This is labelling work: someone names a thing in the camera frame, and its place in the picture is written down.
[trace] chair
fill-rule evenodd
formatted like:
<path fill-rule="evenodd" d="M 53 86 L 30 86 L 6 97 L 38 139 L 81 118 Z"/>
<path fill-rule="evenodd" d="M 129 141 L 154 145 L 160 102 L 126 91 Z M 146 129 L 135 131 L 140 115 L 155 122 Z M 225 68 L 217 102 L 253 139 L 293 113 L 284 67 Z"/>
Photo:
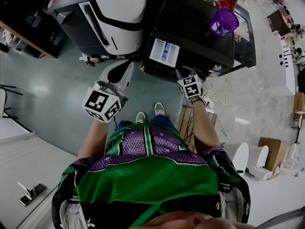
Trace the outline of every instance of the chair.
<path fill-rule="evenodd" d="M 3 116 L 5 110 L 11 109 L 11 108 L 5 108 L 5 103 L 6 103 L 6 100 L 8 98 L 7 94 L 6 94 L 6 91 L 11 92 L 11 93 L 15 93 L 15 94 L 18 94 L 18 95 L 23 95 L 21 93 L 12 91 L 10 89 L 7 89 L 7 87 L 16 88 L 15 86 L 7 86 L 7 85 L 1 85 L 0 84 L 0 118 L 18 119 L 18 117 L 15 117 L 15 116 Z"/>

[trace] white sneaker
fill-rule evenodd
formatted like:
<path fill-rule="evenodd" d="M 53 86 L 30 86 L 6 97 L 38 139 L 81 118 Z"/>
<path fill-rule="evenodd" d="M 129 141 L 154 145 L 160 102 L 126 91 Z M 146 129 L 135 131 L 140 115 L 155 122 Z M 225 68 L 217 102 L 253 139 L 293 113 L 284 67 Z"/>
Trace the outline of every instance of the white sneaker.
<path fill-rule="evenodd" d="M 162 103 L 156 103 L 156 105 L 154 106 L 154 112 L 156 115 L 165 115 L 165 109 Z"/>
<path fill-rule="evenodd" d="M 135 118 L 136 123 L 145 123 L 146 122 L 146 116 L 144 112 L 139 112 L 137 114 L 137 117 Z"/>

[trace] person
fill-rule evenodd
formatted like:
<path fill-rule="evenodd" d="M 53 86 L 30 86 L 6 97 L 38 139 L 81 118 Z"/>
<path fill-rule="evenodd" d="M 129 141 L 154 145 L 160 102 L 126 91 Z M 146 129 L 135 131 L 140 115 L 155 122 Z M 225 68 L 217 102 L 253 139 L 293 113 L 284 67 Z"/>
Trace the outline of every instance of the person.
<path fill-rule="evenodd" d="M 196 153 L 161 103 L 149 123 L 140 112 L 107 141 L 108 124 L 94 120 L 53 196 L 55 228 L 253 228 L 245 224 L 248 185 L 220 147 L 201 98 L 190 101 Z"/>

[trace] black and white marker cube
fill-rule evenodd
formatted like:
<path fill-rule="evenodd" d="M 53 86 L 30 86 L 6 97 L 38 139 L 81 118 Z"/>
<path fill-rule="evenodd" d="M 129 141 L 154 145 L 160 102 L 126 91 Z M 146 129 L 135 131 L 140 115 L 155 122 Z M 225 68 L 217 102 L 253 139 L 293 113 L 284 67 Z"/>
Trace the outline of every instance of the black and white marker cube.
<path fill-rule="evenodd" d="M 119 97 L 91 87 L 86 93 L 82 107 L 88 115 L 106 123 L 122 108 Z"/>
<path fill-rule="evenodd" d="M 198 75 L 193 75 L 178 81 L 181 92 L 187 97 L 195 97 L 201 94 L 201 81 Z"/>

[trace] concrete floor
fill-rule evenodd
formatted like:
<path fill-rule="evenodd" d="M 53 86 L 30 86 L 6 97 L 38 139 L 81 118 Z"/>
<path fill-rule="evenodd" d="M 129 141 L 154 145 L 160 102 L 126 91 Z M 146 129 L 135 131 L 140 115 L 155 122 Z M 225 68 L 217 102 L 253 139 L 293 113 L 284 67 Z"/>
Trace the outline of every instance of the concrete floor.
<path fill-rule="evenodd" d="M 0 55 L 2 84 L 16 86 L 24 94 L 8 93 L 6 107 L 12 108 L 9 114 L 17 116 L 44 140 L 72 154 L 77 154 L 92 122 L 81 107 L 85 93 L 113 62 L 89 67 L 79 61 L 80 55 L 70 40 L 66 40 L 58 59 L 36 59 L 13 50 Z M 129 101 L 117 114 L 117 122 L 135 121 L 139 111 L 151 118 L 153 104 L 161 102 L 166 114 L 176 123 L 182 106 L 178 85 L 143 74 L 138 66 L 125 91 Z M 113 130 L 114 123 L 111 123 L 109 133 Z"/>

